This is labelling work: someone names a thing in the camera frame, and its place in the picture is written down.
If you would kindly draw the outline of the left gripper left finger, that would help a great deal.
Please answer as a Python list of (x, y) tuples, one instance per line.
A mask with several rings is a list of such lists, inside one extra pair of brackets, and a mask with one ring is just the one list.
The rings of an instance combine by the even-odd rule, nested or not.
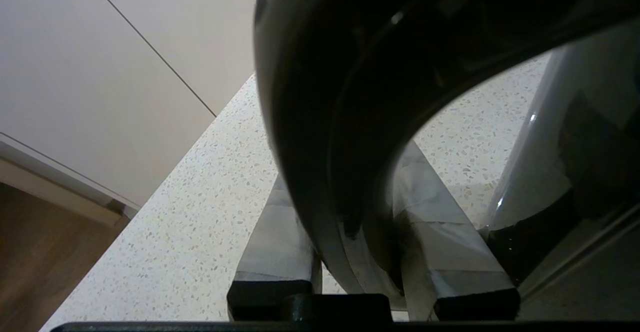
[(227, 292), (230, 320), (278, 321), (288, 298), (321, 294), (322, 261), (276, 177)]

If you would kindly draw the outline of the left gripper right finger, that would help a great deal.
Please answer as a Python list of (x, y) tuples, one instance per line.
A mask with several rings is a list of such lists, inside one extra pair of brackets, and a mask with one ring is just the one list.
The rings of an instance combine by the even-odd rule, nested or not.
[(393, 218), (410, 321), (512, 321), (521, 296), (422, 150), (393, 176)]

